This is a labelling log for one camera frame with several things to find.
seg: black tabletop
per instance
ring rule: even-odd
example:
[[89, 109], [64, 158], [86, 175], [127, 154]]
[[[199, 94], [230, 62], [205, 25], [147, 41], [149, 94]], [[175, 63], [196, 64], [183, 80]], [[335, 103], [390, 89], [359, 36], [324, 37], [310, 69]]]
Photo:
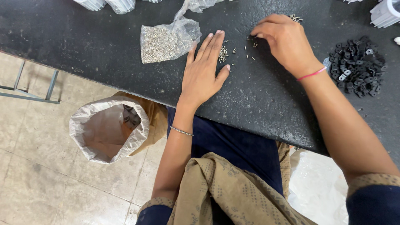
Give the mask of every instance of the black tabletop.
[[[181, 91], [186, 55], [177, 60], [142, 64], [142, 25], [170, 24], [183, 0], [158, 4], [137, 1], [126, 15], [109, 5], [92, 12], [72, 0], [0, 0], [0, 50], [96, 81], [162, 104], [175, 106]], [[320, 61], [336, 43], [368, 35], [379, 45], [389, 69], [382, 93], [373, 98], [346, 97], [367, 121], [400, 165], [400, 36], [398, 24], [377, 29], [369, 11], [376, 1], [347, 5], [341, 0], [234, 0], [217, 3], [203, 14], [185, 16], [200, 23], [202, 40], [218, 29], [226, 31], [228, 49], [237, 48], [226, 63], [235, 63], [221, 91], [204, 103], [197, 115], [264, 137], [327, 155], [307, 96], [269, 51], [265, 41], [246, 40], [251, 29], [271, 13], [296, 14], [304, 21]]]

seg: tiled floor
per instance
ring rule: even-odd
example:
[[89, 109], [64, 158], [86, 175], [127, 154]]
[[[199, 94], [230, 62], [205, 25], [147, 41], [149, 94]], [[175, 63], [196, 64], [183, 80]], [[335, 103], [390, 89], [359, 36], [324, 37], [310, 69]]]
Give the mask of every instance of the tiled floor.
[[[21, 62], [0, 53], [0, 85], [14, 85]], [[18, 88], [45, 97], [52, 74], [26, 62]], [[70, 116], [80, 106], [116, 92], [60, 72], [52, 95], [59, 105], [0, 96], [0, 225], [136, 223], [166, 138], [104, 165], [89, 162], [69, 137]]]

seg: hand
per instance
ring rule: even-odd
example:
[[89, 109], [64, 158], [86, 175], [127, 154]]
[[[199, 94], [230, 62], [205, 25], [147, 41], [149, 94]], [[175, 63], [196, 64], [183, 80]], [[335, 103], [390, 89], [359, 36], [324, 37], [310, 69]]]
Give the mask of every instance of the hand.
[[314, 56], [303, 26], [286, 15], [267, 16], [257, 24], [251, 35], [266, 39], [272, 55], [296, 78], [324, 67]]
[[224, 66], [215, 76], [218, 57], [224, 41], [225, 32], [218, 30], [209, 34], [201, 45], [196, 59], [193, 48], [188, 55], [182, 81], [182, 93], [178, 104], [196, 109], [217, 93], [229, 75], [230, 65]]

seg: pink thread bracelet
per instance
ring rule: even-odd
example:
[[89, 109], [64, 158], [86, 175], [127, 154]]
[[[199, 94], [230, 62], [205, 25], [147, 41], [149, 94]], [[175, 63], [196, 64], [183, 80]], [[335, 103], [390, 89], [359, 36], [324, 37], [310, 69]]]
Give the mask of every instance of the pink thread bracelet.
[[300, 80], [302, 80], [302, 79], [304, 79], [304, 78], [306, 78], [306, 77], [309, 77], [309, 76], [313, 76], [313, 75], [319, 74], [320, 72], [322, 72], [322, 71], [324, 71], [324, 70], [326, 70], [326, 67], [324, 67], [324, 68], [323, 68], [323, 69], [321, 69], [321, 70], [318, 70], [318, 71], [317, 71], [317, 72], [315, 72], [315, 73], [312, 73], [312, 74], [306, 75], [306, 76], [304, 76], [304, 77], [300, 77], [299, 79], [297, 79], [297, 81], [300, 81]]

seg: dark blue pants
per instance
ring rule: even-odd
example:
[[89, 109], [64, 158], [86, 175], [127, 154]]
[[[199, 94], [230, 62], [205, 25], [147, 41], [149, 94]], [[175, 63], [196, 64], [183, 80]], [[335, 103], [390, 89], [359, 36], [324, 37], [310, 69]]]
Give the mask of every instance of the dark blue pants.
[[[168, 109], [168, 131], [176, 109]], [[192, 158], [214, 152], [231, 164], [257, 174], [283, 196], [278, 148], [274, 140], [195, 116], [193, 119]]]

